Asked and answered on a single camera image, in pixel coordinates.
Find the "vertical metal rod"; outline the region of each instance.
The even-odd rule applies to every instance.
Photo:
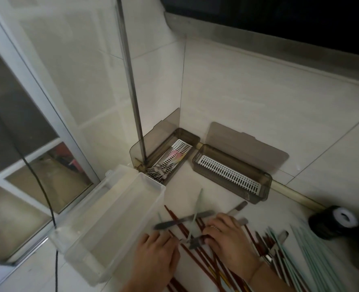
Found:
[[[142,123],[140,120],[139,107],[138,107],[138,99],[136,98],[134,73],[132,71],[131,55],[130,55],[130,50],[129,50],[129,46],[128,46],[127,32],[125,31],[125,21],[124,21],[122,0],[116,0],[115,8],[116,8],[117,25],[118,25],[119,37],[120,37],[120,45],[122,47],[125,74],[127,76],[128,88],[129,88],[130,96],[131,96],[132,109],[134,111],[136,131],[138,133],[138,139],[139,139],[140,149],[142,152],[143,163],[146,163],[146,159],[147,159],[146,147],[144,145]]]

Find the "transparent plastic container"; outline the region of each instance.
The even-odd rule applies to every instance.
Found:
[[[166,187],[119,165],[49,235],[91,286],[106,282],[163,204]]]

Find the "black cable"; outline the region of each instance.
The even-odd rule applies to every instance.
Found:
[[[5,131],[5,133],[7,134],[8,138],[10,139],[10,141],[12,142],[13,147],[15,148],[15,150],[17,151],[17,153],[19,154],[19,156],[21,157],[21,159],[23,160],[23,162],[25,163],[25,165],[27,166],[27,168],[31,171],[32,175],[35,177],[36,182],[38,183],[40,189],[43,192],[43,195],[46,198],[47,204],[48,204],[48,208],[50,209],[50,213],[51,213],[51,219],[53,221],[54,224],[54,228],[57,228],[57,223],[56,223],[56,219],[54,216],[54,210],[51,206],[50,200],[47,196],[47,193],[42,185],[42,183],[40,182],[39,177],[36,175],[34,169],[32,169],[31,165],[27,162],[24,154],[20,151],[19,147],[17,146],[17,141],[15,139],[15,137],[13,136],[13,133],[11,132],[11,130],[8,128],[7,124],[4,122],[4,120],[2,119],[1,115],[0,115],[0,123]],[[58,250],[56,251],[56,274],[55,274],[55,278],[56,278],[56,292],[58,292]]]

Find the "white countertop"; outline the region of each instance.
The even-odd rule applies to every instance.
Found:
[[[178,170],[172,180],[168,183],[165,193],[165,205],[172,210],[178,217],[191,215],[194,211],[197,196],[203,188],[202,206],[200,211],[213,209],[216,212],[228,212],[237,206],[243,199],[225,188],[217,185],[213,181],[201,176],[193,171],[191,167],[192,156]],[[165,210],[160,211],[163,220],[170,220],[170,216]],[[248,227],[255,234],[258,231],[261,235],[267,227],[272,227],[277,233],[282,230],[289,232],[289,237],[284,243],[287,249],[293,254],[301,270],[310,277],[309,269],[301,254],[299,246],[294,238],[290,225],[301,226],[297,217],[304,220],[313,211],[287,198],[286,196],[270,190],[269,197],[264,202],[256,205],[248,204],[236,217],[246,217],[249,220]],[[181,233],[175,228],[175,234],[182,238]],[[340,257],[344,257],[343,248],[339,242],[327,242],[333,252]],[[180,247],[181,260],[178,265],[175,277],[185,286],[189,292],[196,291],[217,291],[216,286],[196,265],[196,263]],[[114,277],[109,281],[109,286],[117,288],[127,278],[127,270],[131,267],[131,255],[127,255],[121,268],[115,272]],[[359,271],[350,264],[342,264],[340,259],[332,256],[331,262],[338,272],[340,278],[346,285],[347,291],[359,291]]]

